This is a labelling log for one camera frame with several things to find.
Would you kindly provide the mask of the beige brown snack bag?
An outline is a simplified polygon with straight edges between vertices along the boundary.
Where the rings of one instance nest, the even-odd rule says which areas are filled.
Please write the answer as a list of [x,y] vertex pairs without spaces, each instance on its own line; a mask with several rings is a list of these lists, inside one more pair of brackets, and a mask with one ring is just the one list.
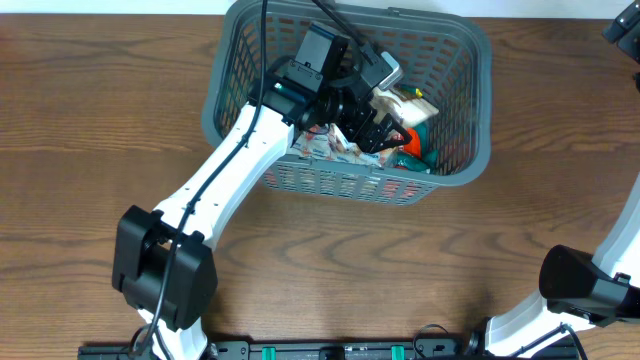
[[369,104],[377,111],[373,121],[379,124],[390,115],[404,128],[414,128],[439,114],[439,110],[420,93],[410,93],[398,88],[382,91],[374,88]]

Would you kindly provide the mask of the blue tissue pack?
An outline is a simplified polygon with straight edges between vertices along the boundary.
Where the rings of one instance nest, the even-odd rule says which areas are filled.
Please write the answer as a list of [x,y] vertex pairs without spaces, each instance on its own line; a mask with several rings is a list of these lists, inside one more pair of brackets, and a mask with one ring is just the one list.
[[287,153],[301,158],[382,168],[395,158],[397,149],[366,153],[357,144],[349,142],[335,124],[329,124],[302,132]]

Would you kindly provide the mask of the green coffee bag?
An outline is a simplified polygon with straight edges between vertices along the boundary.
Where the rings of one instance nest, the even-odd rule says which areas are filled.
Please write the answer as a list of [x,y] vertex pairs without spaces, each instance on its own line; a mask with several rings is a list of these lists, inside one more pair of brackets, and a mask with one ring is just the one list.
[[[420,93],[420,96],[424,98],[419,88],[408,85],[396,85],[394,88],[406,90],[410,93]],[[430,130],[428,120],[414,128],[405,128],[412,135],[413,140],[408,145],[398,147],[393,161],[395,168],[426,174],[432,172],[435,167],[437,152],[429,149]]]

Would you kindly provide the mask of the grey plastic basket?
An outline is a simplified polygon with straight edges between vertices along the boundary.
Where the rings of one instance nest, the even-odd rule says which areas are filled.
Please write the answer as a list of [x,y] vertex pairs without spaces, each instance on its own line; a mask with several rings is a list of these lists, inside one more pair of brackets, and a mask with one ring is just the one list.
[[[398,168],[341,164],[285,155],[263,175],[271,188],[393,205],[410,205],[438,187],[476,179],[491,153],[491,44],[469,20],[450,14],[327,2],[364,39],[389,52],[405,72],[402,84],[419,89],[438,109],[430,118],[428,174]],[[228,9],[218,43],[201,125],[218,146],[247,101],[260,72],[258,1]]]

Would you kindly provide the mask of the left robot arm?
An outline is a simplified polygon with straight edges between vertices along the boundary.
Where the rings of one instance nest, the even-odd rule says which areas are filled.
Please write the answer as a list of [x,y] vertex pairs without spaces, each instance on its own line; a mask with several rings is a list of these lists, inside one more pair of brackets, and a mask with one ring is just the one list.
[[336,124],[363,150],[385,148],[390,117],[370,98],[401,77],[399,63],[346,27],[311,25],[294,56],[262,61],[233,129],[196,173],[152,211],[129,208],[116,230],[113,287],[144,318],[126,354],[198,359],[201,317],[217,287],[213,253],[259,178],[299,132]]

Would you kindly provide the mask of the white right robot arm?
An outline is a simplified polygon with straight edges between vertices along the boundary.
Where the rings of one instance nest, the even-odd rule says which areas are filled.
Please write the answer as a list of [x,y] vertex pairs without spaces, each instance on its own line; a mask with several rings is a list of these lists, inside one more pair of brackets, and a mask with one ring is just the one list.
[[[492,49],[476,24],[459,16],[401,10],[400,29],[440,36],[436,48],[448,62],[427,93],[441,109],[430,126],[438,156],[432,174],[405,179],[431,188],[475,180],[489,163],[492,116]],[[620,218],[592,254],[556,245],[542,264],[538,288],[510,311],[476,330],[469,356],[530,358],[565,335],[639,320],[639,191],[632,190]]]

